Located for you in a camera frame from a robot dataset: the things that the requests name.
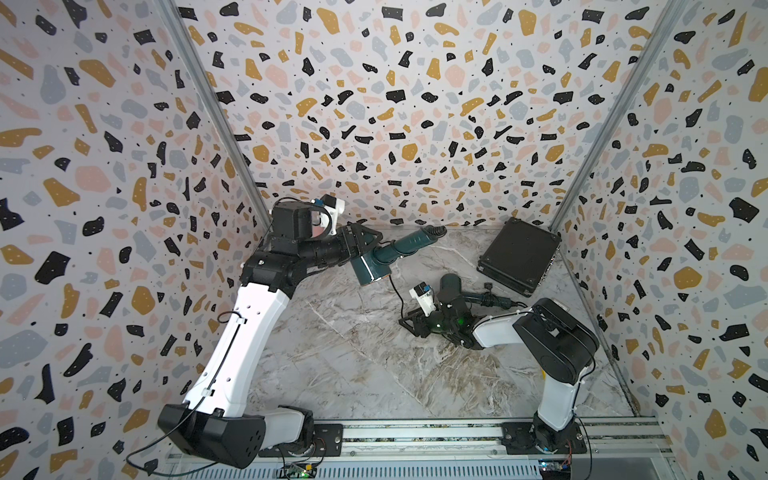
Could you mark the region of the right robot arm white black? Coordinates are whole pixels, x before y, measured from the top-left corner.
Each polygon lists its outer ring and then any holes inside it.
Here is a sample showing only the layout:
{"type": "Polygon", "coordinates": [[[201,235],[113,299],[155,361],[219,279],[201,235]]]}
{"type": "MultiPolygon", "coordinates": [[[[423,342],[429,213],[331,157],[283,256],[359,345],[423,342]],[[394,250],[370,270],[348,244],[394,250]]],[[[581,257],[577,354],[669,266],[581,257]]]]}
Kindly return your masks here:
{"type": "Polygon", "coordinates": [[[544,454],[574,453],[585,434],[576,424],[575,404],[585,377],[596,368],[596,335],[556,301],[543,297],[533,305],[493,293],[463,289],[455,274],[445,274],[439,288],[421,282],[409,290],[418,307],[400,311],[398,323],[417,338],[440,335],[468,350],[521,345],[544,373],[539,406],[503,441],[507,448],[544,454]]]}

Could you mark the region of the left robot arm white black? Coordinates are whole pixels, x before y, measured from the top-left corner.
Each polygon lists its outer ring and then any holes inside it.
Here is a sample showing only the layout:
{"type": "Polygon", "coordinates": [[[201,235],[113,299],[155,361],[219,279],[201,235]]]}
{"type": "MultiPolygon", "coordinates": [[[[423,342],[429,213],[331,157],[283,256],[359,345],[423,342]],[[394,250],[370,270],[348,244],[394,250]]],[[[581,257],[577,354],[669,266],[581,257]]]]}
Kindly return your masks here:
{"type": "Polygon", "coordinates": [[[273,223],[264,244],[245,262],[236,304],[199,379],[180,404],[166,405],[158,426],[179,450],[215,464],[249,466],[276,449],[300,455],[316,450],[311,411],[280,405],[264,413],[245,408],[269,336],[298,285],[329,267],[362,258],[382,233],[349,223],[315,233],[312,226],[273,223]]]}

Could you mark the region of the green hair dryer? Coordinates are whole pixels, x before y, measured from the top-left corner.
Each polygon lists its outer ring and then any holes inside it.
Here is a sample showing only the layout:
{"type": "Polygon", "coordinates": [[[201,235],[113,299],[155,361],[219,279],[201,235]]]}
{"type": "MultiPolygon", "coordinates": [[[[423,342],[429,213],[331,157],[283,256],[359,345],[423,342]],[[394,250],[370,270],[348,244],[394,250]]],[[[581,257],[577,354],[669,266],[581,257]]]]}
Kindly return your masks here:
{"type": "Polygon", "coordinates": [[[390,265],[436,243],[447,234],[445,226],[423,226],[410,234],[389,242],[383,234],[360,225],[354,235],[357,252],[350,263],[361,286],[372,284],[391,275],[390,265]]]}
{"type": "Polygon", "coordinates": [[[500,308],[504,310],[516,308],[526,309],[528,307],[524,302],[515,301],[508,297],[497,296],[493,294],[490,289],[481,293],[463,292],[462,296],[467,303],[481,305],[483,307],[500,308]]]}

